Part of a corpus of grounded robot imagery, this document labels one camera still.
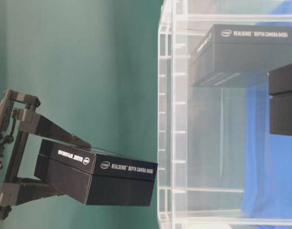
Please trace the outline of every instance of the camera box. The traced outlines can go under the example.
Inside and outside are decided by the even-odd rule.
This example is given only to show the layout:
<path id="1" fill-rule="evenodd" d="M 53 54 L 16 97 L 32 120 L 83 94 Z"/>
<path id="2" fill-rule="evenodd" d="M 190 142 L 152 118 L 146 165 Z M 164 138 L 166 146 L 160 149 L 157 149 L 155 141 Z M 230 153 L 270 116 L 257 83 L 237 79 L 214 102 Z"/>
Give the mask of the camera box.
<path id="1" fill-rule="evenodd" d="M 270 133 L 292 135 L 292 64 L 269 72 Z"/>
<path id="2" fill-rule="evenodd" d="M 85 205 L 149 206 L 157 164 L 42 140 L 35 176 Z"/>
<path id="3" fill-rule="evenodd" d="M 292 27 L 215 24 L 192 51 L 190 84 L 245 88 L 292 63 Z"/>

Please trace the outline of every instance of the green backdrop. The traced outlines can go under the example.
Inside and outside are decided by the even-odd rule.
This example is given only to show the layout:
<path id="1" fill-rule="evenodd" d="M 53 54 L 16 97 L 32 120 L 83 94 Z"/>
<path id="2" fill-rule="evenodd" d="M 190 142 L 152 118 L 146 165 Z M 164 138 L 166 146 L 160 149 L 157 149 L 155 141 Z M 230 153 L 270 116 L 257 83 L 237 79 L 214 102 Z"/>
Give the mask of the green backdrop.
<path id="1" fill-rule="evenodd" d="M 0 99 L 5 88 L 34 94 L 39 113 L 94 146 L 156 161 L 161 4 L 0 0 Z M 33 177 L 39 146 L 30 136 L 21 177 Z M 86 207 L 66 196 L 30 202 L 0 222 L 12 228 L 157 228 L 156 191 L 150 207 Z"/>

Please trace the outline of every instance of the black box lid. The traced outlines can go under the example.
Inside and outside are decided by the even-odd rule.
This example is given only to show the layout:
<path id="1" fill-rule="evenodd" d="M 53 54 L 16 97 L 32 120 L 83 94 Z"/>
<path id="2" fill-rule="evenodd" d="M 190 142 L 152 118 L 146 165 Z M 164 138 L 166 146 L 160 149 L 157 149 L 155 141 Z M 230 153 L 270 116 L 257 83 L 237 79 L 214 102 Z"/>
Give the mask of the black box lid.
<path id="1" fill-rule="evenodd" d="M 269 72 L 269 94 L 292 92 L 292 63 Z"/>

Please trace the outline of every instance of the box side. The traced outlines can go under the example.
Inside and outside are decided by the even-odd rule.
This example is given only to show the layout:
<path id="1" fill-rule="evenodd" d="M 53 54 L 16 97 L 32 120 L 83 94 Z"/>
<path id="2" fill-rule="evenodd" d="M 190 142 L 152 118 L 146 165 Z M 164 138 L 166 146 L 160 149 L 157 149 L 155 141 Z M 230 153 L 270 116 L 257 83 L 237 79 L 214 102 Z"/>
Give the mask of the box side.
<path id="1" fill-rule="evenodd" d="M 149 206 L 153 180 L 93 176 L 87 205 Z"/>
<path id="2" fill-rule="evenodd" d="M 91 175 L 51 158 L 39 155 L 35 177 L 82 204 L 86 204 Z"/>
<path id="3" fill-rule="evenodd" d="M 215 25 L 215 43 L 292 44 L 292 27 L 268 25 Z"/>
<path id="4" fill-rule="evenodd" d="M 292 95 L 270 99 L 270 133 L 292 135 Z"/>
<path id="5" fill-rule="evenodd" d="M 94 175 L 155 180 L 157 163 L 97 154 Z"/>
<path id="6" fill-rule="evenodd" d="M 269 72 L 269 94 L 292 92 L 292 64 Z"/>

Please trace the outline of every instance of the transparent plastic bin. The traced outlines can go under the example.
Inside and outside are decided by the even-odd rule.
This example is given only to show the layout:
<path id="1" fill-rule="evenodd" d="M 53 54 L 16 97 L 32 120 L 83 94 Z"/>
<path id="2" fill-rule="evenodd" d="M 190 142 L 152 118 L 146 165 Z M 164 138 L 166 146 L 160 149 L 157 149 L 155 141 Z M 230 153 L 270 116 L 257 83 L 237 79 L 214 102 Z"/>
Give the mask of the transparent plastic bin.
<path id="1" fill-rule="evenodd" d="M 292 229 L 292 136 L 269 133 L 267 81 L 243 88 L 191 84 L 191 53 L 214 24 L 292 27 L 292 1 L 164 1 L 158 31 L 159 226 Z"/>

